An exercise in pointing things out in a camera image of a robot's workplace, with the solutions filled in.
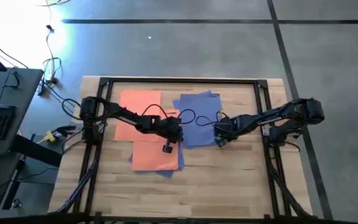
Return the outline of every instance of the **gray desk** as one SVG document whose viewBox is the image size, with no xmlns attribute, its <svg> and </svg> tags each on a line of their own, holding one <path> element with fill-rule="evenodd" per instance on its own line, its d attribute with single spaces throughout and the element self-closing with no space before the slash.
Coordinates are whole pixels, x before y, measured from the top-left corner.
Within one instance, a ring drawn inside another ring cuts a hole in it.
<svg viewBox="0 0 358 224">
<path fill-rule="evenodd" d="M 9 73 L 0 72 L 0 94 L 2 86 Z M 21 126 L 25 113 L 28 110 L 29 103 L 31 102 L 36 88 L 40 82 L 43 71 L 39 69 L 17 69 L 17 73 L 20 80 L 18 88 L 4 88 L 4 92 L 0 101 L 1 105 L 16 106 L 16 115 L 12 122 L 11 128 L 4 140 L 0 140 L 0 156 L 5 155 L 15 140 L 18 129 Z M 7 85 L 15 85 L 16 80 L 10 75 Z"/>
</svg>

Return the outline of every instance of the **concrete floor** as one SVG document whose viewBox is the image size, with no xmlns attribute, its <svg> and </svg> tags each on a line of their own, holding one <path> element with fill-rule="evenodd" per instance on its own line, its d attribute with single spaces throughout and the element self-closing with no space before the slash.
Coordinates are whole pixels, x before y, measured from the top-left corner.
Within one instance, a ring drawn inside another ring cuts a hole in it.
<svg viewBox="0 0 358 224">
<path fill-rule="evenodd" d="M 358 19 L 358 0 L 273 2 L 279 19 Z M 41 68 L 50 57 L 44 27 L 48 9 L 33 1 L 2 3 L 10 5 L 0 11 L 0 17 L 8 18 L 0 20 L 0 46 Z M 62 24 L 60 19 L 271 19 L 266 1 L 71 0 L 53 6 L 50 42 L 64 68 L 56 90 L 78 98 L 84 75 L 282 78 L 291 98 L 271 24 Z M 280 28 L 299 95 L 323 104 L 326 120 L 309 130 L 334 218 L 358 222 L 358 24 Z M 59 102 L 35 96 L 22 131 L 42 134 L 69 121 Z M 313 210 L 321 217 L 300 145 Z M 40 194 L 52 190 L 38 185 L 32 187 Z M 20 198 L 23 204 L 32 205 L 26 198 Z M 40 198 L 40 207 L 47 207 L 49 198 Z M 28 207 L 13 215 L 41 212 Z"/>
</svg>

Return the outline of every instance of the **blue cloth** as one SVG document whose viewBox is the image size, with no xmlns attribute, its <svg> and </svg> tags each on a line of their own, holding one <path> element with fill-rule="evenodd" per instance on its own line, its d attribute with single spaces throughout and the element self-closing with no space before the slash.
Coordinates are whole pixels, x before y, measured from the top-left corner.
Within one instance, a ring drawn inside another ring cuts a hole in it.
<svg viewBox="0 0 358 224">
<path fill-rule="evenodd" d="M 178 158 L 179 158 L 179 169 L 178 170 L 183 170 L 184 169 L 184 155 L 183 155 L 183 146 L 182 143 L 179 143 L 179 154 L 178 154 Z M 133 161 L 133 154 L 130 155 L 129 157 L 129 162 Z M 172 178 L 173 173 L 176 170 L 142 170 L 142 171 L 136 171 L 136 173 L 138 174 L 146 174 L 149 172 L 155 172 L 163 177 L 166 178 Z"/>
<path fill-rule="evenodd" d="M 213 94 L 210 90 L 196 95 L 182 94 L 180 100 L 174 100 L 175 109 L 183 111 L 185 109 L 194 110 L 196 116 L 205 116 L 208 119 L 198 119 L 199 124 L 216 121 L 216 112 L 222 110 L 222 102 L 220 96 Z M 193 118 L 193 114 L 184 112 L 181 115 L 182 122 L 189 121 Z M 198 126 L 197 123 L 191 122 L 183 124 L 183 145 L 192 149 L 196 146 L 213 146 L 216 145 L 214 136 L 214 127 L 212 125 Z"/>
</svg>

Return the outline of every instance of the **orange paper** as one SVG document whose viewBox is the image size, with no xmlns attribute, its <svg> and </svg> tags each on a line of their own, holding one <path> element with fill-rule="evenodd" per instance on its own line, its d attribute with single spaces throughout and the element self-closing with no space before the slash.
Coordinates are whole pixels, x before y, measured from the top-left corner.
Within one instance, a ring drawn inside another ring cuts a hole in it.
<svg viewBox="0 0 358 224">
<path fill-rule="evenodd" d="M 161 104 L 160 91 L 148 90 L 124 90 L 121 92 L 120 106 L 126 109 L 142 114 L 151 104 Z M 150 107 L 146 115 L 159 115 L 160 111 L 157 106 Z M 143 134 L 134 128 L 134 126 L 123 121 L 118 121 L 115 129 L 115 141 L 146 141 L 157 142 L 159 136 L 156 134 Z"/>
<path fill-rule="evenodd" d="M 179 110 L 166 110 L 167 116 L 177 117 Z M 158 142 L 134 142 L 132 170 L 176 170 L 179 168 L 178 143 L 171 144 L 172 153 L 162 152 L 166 140 L 162 137 Z"/>
</svg>

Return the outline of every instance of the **purple cloth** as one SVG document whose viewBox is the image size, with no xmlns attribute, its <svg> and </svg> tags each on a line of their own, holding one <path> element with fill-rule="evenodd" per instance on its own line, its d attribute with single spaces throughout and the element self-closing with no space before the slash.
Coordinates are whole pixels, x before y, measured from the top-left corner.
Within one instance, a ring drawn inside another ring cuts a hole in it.
<svg viewBox="0 0 358 224">
<path fill-rule="evenodd" d="M 179 169 L 178 170 L 183 170 L 184 169 L 184 155 L 183 155 L 183 146 L 182 143 L 179 143 L 179 153 L 178 153 L 178 159 L 179 159 Z M 133 161 L 133 154 L 130 155 L 129 157 L 129 162 Z M 166 178 L 172 178 L 173 173 L 176 170 L 142 170 L 142 171 L 136 171 L 136 173 L 138 174 L 146 174 L 149 172 L 155 172 L 163 177 Z"/>
<path fill-rule="evenodd" d="M 210 90 L 196 95 L 182 94 L 180 100 L 174 100 L 175 109 L 183 111 L 192 109 L 197 117 L 205 116 L 208 119 L 198 119 L 199 124 L 216 121 L 216 112 L 222 110 L 222 102 L 220 96 L 213 94 Z M 183 113 L 181 115 L 182 122 L 189 121 L 193 118 L 192 113 Z M 183 124 L 183 145 L 192 149 L 197 146 L 213 146 L 216 145 L 214 136 L 214 127 L 212 125 L 198 126 L 197 123 L 191 122 Z"/>
</svg>

